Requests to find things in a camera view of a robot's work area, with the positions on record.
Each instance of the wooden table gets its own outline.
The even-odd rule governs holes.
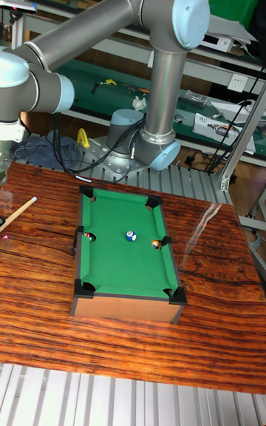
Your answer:
[[[265,293],[233,207],[220,208],[184,264],[210,203],[162,195],[188,300],[177,326],[72,318],[78,187],[71,175],[13,164],[0,190],[5,217],[38,197],[1,233],[0,362],[265,393]]]

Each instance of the mini pool table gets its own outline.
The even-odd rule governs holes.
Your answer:
[[[78,223],[71,314],[177,323],[186,299],[162,200],[81,186]]]

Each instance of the blue joint cap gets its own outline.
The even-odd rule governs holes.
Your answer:
[[[133,125],[143,118],[143,113],[134,109],[119,109],[114,111],[112,125]]]
[[[163,149],[161,152],[150,164],[150,167],[156,169],[158,172],[161,172],[163,169],[166,169],[167,166],[176,158],[181,145],[179,142],[170,143],[169,146]]]
[[[187,50],[198,47],[208,30],[209,21],[207,0],[174,0],[172,24],[182,47]]]

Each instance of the wires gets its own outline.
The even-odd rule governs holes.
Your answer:
[[[131,125],[115,142],[115,144],[113,145],[112,148],[110,148],[108,150],[108,152],[106,152],[102,157],[100,157],[98,160],[96,160],[93,163],[90,163],[89,165],[87,165],[85,168],[76,170],[76,169],[70,169],[68,168],[65,163],[64,163],[64,159],[62,158],[62,154],[61,154],[61,114],[55,114],[54,116],[54,131],[53,131],[53,136],[52,136],[52,147],[54,150],[54,154],[55,154],[55,158],[56,160],[59,162],[59,164],[62,166],[62,168],[64,169],[64,171],[66,173],[70,173],[71,175],[79,175],[82,172],[88,171],[92,168],[95,168],[96,166],[102,164],[102,162],[105,161],[105,159],[107,159],[107,157],[110,155],[111,152],[113,152],[116,148],[118,148],[120,145],[123,144],[123,142],[128,138],[128,136],[132,133],[132,131],[134,131],[133,137],[131,139],[131,142],[129,144],[129,151],[131,152],[132,156],[131,156],[131,160],[129,162],[129,168],[126,172],[126,174],[124,174],[121,178],[119,178],[118,180],[114,181],[113,183],[118,183],[119,181],[122,181],[122,179],[126,178],[131,170],[132,167],[132,162],[134,159],[134,148],[135,148],[135,140],[137,138],[137,135],[143,125],[143,123],[146,120],[146,114],[143,115],[143,118],[136,122],[135,124]]]
[[[249,226],[242,226],[242,228],[244,228],[244,229],[252,232],[252,234],[255,236],[256,239],[252,240],[252,241],[249,240],[248,243],[254,249],[258,249],[261,246],[261,244],[262,244],[262,240],[265,240],[265,239],[260,235],[260,233],[256,229],[253,229],[253,228],[251,228]]]
[[[235,146],[235,144],[236,144],[239,136],[241,135],[241,132],[237,135],[237,137],[235,138],[234,142],[224,151],[224,153],[220,157],[218,157],[218,158],[216,157],[218,151],[222,147],[222,144],[224,143],[225,139],[227,138],[228,133],[230,132],[230,129],[232,128],[235,120],[237,119],[237,117],[238,117],[239,113],[241,112],[242,108],[244,107],[245,102],[248,101],[248,99],[250,99],[250,96],[252,94],[252,91],[253,91],[254,87],[256,86],[258,80],[262,77],[263,70],[264,70],[264,67],[262,67],[261,70],[259,71],[259,73],[258,73],[258,75],[256,77],[256,80],[254,81],[253,86],[251,87],[250,92],[247,95],[247,98],[242,102],[242,104],[241,104],[241,106],[239,108],[239,111],[236,113],[236,115],[234,116],[233,120],[229,124],[228,129],[226,130],[225,135],[224,135],[222,141],[220,142],[218,148],[216,149],[215,153],[213,154],[213,157],[211,158],[211,160],[209,161],[208,165],[206,166],[206,168],[204,170],[205,172],[208,172],[209,174],[212,173],[212,171],[221,163],[221,161],[223,160],[223,158],[225,158],[226,155],[229,152],[231,152],[232,149],[233,149],[233,147]]]
[[[27,130],[29,136],[31,136],[32,133],[31,133],[29,127],[22,121],[21,118],[19,118],[19,120],[20,120],[21,125]]]

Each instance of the blue cloth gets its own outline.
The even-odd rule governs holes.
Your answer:
[[[62,169],[61,164],[55,157],[52,147],[52,137],[53,131],[46,138],[31,135],[21,143],[14,143],[11,148],[14,160],[25,159],[32,165]],[[64,165],[67,168],[73,169],[81,159],[77,142],[69,137],[61,137],[61,155]]]

